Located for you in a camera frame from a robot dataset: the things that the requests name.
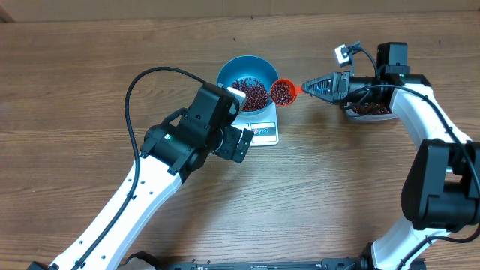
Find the orange scoop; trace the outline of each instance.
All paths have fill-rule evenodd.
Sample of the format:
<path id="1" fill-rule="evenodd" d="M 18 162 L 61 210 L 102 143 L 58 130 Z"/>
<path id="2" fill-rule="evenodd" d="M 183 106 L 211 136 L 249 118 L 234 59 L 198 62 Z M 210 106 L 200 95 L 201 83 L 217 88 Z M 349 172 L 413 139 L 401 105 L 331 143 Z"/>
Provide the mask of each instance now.
<path id="1" fill-rule="evenodd" d="M 279 83 L 283 83 L 283 84 L 285 84 L 289 87 L 288 91 L 292 95 L 293 98 L 292 98 L 292 100 L 288 101 L 287 103 L 281 103 L 279 100 L 275 100 L 275 98 L 278 98 L 278 97 L 275 94 L 272 95 L 272 92 L 275 93 L 275 91 L 276 91 L 275 86 Z M 304 93 L 305 92 L 302 90 L 301 85 L 294 85 L 291 80 L 285 79 L 285 78 L 277 79 L 271 85 L 271 88 L 270 88 L 270 97 L 273 100 L 273 102 L 275 102 L 275 104 L 277 104 L 279 106 L 289 106 L 290 104 L 293 103 L 293 101 L 295 101 L 298 94 L 304 94 Z"/>

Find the robotic arm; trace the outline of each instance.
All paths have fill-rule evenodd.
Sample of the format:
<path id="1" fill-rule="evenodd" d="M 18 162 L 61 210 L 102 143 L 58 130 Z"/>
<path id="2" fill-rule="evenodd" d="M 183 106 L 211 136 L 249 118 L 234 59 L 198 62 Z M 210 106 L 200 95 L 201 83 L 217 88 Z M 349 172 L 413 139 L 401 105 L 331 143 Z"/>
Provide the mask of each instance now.
<path id="1" fill-rule="evenodd" d="M 352 65 L 353 69 L 353 54 L 362 50 L 366 52 L 357 43 L 341 46 L 335 54 L 340 65 Z M 280 265 L 205 265 L 205 269 L 424 270 L 425 264 L 416 257 L 436 240 L 469 242 L 480 234 L 477 229 L 469 238 L 446 237 L 466 225 L 480 222 L 476 176 L 480 173 L 480 158 L 476 158 L 480 157 L 480 144 L 472 142 L 450 121 L 435 101 L 431 84 L 425 76 L 410 74 L 405 43 L 379 45 L 376 64 L 373 64 L 374 77 L 353 76 L 353 71 L 335 72 L 304 83 L 302 89 L 343 108 L 346 102 L 353 105 L 365 102 L 386 104 L 403 122 L 418 153 L 403 186 L 403 215 L 399 221 L 382 238 L 369 243 L 358 258 Z M 190 173 L 202 167 L 209 153 L 237 163 L 243 161 L 253 133 L 238 130 L 231 124 L 244 102 L 244 93 L 203 82 L 188 109 L 179 109 L 148 130 L 140 147 L 142 169 L 138 188 L 109 232 L 86 259 L 81 259 L 129 193 L 136 172 L 135 164 L 93 223 L 55 258 L 48 269 L 117 269 L 150 217 L 179 189 Z M 170 122 L 179 116 L 178 125 L 172 126 Z M 446 182 L 447 172 L 462 176 L 461 181 Z M 131 262 L 126 266 L 145 261 Z M 192 267 L 204 268 L 192 262 L 169 269 L 190 270 Z M 28 269 L 44 268 L 34 263 Z"/>
<path id="2" fill-rule="evenodd" d="M 204 82 L 188 109 L 177 110 L 146 133 L 140 146 L 138 185 L 98 245 L 92 244 L 114 220 L 131 189 L 135 164 L 88 229 L 48 269 L 117 269 L 152 215 L 210 153 L 237 163 L 244 160 L 254 133 L 231 126 L 244 104 L 245 93 Z M 174 127 L 170 122 L 178 117 Z M 29 269 L 42 268 L 32 264 Z"/>
<path id="3" fill-rule="evenodd" d="M 340 66 L 352 63 L 352 52 L 360 51 L 357 48 L 359 43 L 335 50 Z M 427 79 L 410 74 L 406 43 L 379 45 L 376 66 L 375 77 L 337 72 L 306 82 L 302 89 L 331 104 L 347 101 L 388 104 L 403 122 L 418 149 L 403 186 L 403 216 L 386 235 L 367 246 L 364 261 L 357 266 L 364 267 L 358 269 L 408 269 L 436 239 L 458 240 L 445 236 L 465 225 L 479 223 L 479 187 L 474 175 L 480 171 L 480 158 L 476 158 L 480 157 L 480 144 L 472 142 L 450 121 L 436 102 Z M 467 165 L 463 147 L 474 162 L 474 171 Z M 463 176 L 460 183 L 445 182 L 446 172 Z M 471 241 L 479 232 L 459 242 Z"/>

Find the wood grain surface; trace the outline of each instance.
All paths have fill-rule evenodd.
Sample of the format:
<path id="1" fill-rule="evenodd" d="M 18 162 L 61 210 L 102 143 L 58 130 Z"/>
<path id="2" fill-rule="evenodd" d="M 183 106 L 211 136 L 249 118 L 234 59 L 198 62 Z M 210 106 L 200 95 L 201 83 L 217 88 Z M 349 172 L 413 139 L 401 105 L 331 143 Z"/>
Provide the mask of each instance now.
<path id="1" fill-rule="evenodd" d="M 51 262 L 104 207 L 133 161 L 123 103 L 158 65 L 210 82 L 241 55 L 295 83 L 338 71 L 333 49 L 409 44 L 413 73 L 451 120 L 480 139 L 480 13 L 406 13 L 0 25 L 0 269 Z M 356 73 L 372 74 L 357 57 Z M 154 73 L 133 90 L 136 138 L 191 103 L 199 85 Z M 280 143 L 242 164 L 209 157 L 131 249 L 205 263 L 355 256 L 401 215 L 416 155 L 399 121 L 355 124 L 301 96 L 278 110 Z M 466 236 L 466 228 L 458 236 Z M 478 269 L 480 241 L 436 243 L 429 269 Z"/>
<path id="2" fill-rule="evenodd" d="M 1 0 L 15 22 L 476 11 L 480 0 Z"/>

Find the scale platform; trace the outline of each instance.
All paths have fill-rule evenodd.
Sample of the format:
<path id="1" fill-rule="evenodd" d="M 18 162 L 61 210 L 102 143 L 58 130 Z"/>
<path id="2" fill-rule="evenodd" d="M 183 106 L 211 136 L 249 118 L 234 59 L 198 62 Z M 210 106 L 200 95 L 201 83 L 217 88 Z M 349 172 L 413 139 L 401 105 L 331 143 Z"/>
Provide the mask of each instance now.
<path id="1" fill-rule="evenodd" d="M 278 121 L 275 103 L 256 112 L 241 112 L 232 126 L 253 131 L 250 146 L 276 146 L 278 144 Z"/>

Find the white robotic arm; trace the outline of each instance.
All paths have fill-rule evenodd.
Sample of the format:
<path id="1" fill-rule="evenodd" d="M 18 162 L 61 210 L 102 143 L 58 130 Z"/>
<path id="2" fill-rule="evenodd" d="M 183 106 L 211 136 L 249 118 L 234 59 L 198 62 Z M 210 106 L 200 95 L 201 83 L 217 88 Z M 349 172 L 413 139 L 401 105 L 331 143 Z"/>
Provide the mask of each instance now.
<path id="1" fill-rule="evenodd" d="M 439 108 L 443 117 L 448 122 L 457 138 L 466 143 L 471 140 L 465 133 L 458 130 L 450 121 L 449 117 L 440 108 L 434 98 L 434 91 L 431 87 L 422 84 L 406 84 L 405 87 L 412 89 L 428 98 Z M 391 96 L 391 111 L 398 116 L 408 131 L 415 147 L 418 149 L 423 140 L 440 139 L 446 143 L 453 143 L 452 138 L 446 133 L 445 128 L 432 107 L 420 97 L 410 94 L 407 91 L 395 89 Z M 447 236 L 450 232 L 446 229 L 423 229 L 416 230 L 412 222 L 403 215 L 399 221 L 380 239 L 372 244 L 372 259 L 376 268 L 382 270 L 395 270 L 407 254 L 412 251 L 427 236 Z M 404 263 L 408 269 L 410 263 L 430 245 L 427 244 L 415 253 Z"/>
<path id="2" fill-rule="evenodd" d="M 100 244 L 81 266 L 84 270 L 117 269 L 120 261 L 143 227 L 158 208 L 182 185 L 180 175 L 167 172 L 169 166 L 157 158 L 140 158 L 139 183 L 133 199 Z M 112 199 L 93 220 L 88 229 L 52 262 L 58 269 L 72 269 L 75 262 L 105 229 L 125 201 L 134 178 L 135 166 L 127 175 Z"/>

